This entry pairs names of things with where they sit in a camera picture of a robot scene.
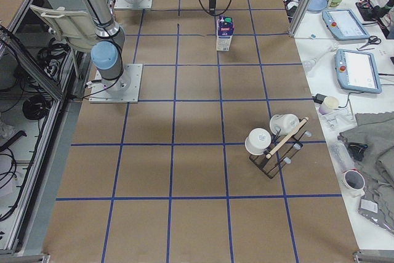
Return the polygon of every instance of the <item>blue joint cap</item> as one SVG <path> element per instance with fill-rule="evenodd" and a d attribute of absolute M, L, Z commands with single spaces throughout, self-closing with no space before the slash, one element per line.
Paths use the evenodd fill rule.
<path fill-rule="evenodd" d="M 107 70 L 115 65 L 118 59 L 118 50 L 112 43 L 100 41 L 92 47 L 90 56 L 98 69 Z"/>

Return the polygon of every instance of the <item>box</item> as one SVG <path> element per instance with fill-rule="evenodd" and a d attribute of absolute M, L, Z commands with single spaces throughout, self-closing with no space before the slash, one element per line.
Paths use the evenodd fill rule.
<path fill-rule="evenodd" d="M 233 34 L 233 19 L 231 17 L 220 16 L 217 20 L 216 50 L 228 52 Z"/>

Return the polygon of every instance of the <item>beige chair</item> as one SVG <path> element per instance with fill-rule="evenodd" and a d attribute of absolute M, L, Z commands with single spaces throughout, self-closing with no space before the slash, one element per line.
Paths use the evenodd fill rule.
<path fill-rule="evenodd" d="M 64 7 L 44 9 L 31 5 L 30 8 L 55 31 L 56 40 L 66 40 L 71 48 L 75 74 L 79 78 L 75 52 L 90 52 L 92 47 L 99 42 L 95 32 L 96 27 L 90 15 L 81 10 L 65 10 Z"/>

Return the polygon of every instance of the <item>wooden stick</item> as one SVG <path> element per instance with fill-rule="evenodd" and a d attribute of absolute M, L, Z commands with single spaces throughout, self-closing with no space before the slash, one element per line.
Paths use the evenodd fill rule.
<path fill-rule="evenodd" d="M 308 122 L 308 120 L 309 118 L 304 117 L 302 121 L 300 121 L 300 123 L 282 139 L 282 141 L 280 141 L 267 155 L 265 155 L 265 157 L 270 159 L 292 136 L 298 133 L 298 131 L 305 125 L 305 123 Z"/>

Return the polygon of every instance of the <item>white table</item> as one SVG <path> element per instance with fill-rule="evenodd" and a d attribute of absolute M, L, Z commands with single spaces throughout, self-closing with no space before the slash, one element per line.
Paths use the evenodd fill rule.
<path fill-rule="evenodd" d="M 351 8 L 362 21 L 355 6 L 357 1 L 358 0 L 343 0 L 338 8 Z M 366 29 L 369 34 L 376 35 L 382 39 L 382 44 L 371 46 L 375 49 L 369 51 L 374 54 L 378 72 L 394 73 L 394 64 L 390 60 L 390 57 L 394 57 L 394 40 L 386 40 L 377 25 L 366 26 Z M 311 39 L 311 34 L 314 34 L 316 38 Z M 353 41 L 336 41 L 326 28 L 321 14 L 311 13 L 306 13 L 301 26 L 295 34 L 295 42 L 299 50 L 301 61 L 320 56 L 322 52 L 327 52 L 334 43 L 337 43 L 339 48 L 350 50 L 356 50 L 357 47 L 365 43 L 365 41 L 360 41 L 358 43 L 354 43 Z M 312 94 L 320 93 L 334 96 L 339 99 L 340 105 L 343 106 L 346 103 L 348 91 L 341 89 L 337 82 L 334 55 L 334 52 L 328 52 L 324 55 L 315 67 L 307 73 L 307 80 Z M 382 84 L 394 84 L 394 78 L 386 76 L 388 79 L 385 79 L 383 77 L 380 79 Z M 394 86 L 383 86 L 381 94 L 351 95 L 350 101 L 354 113 L 394 111 Z M 329 148 L 344 147 L 339 146 L 343 144 L 337 140 L 337 136 L 341 131 L 340 129 L 333 131 L 322 118 L 321 125 Z M 353 161 L 347 153 L 341 154 L 342 161 L 338 161 L 335 153 L 330 152 L 330 154 L 337 175 L 345 169 L 354 168 Z M 347 195 L 345 190 L 342 191 L 342 194 L 358 247 L 360 249 L 394 250 L 394 235 L 388 233 L 357 213 L 360 197 L 352 198 Z"/>

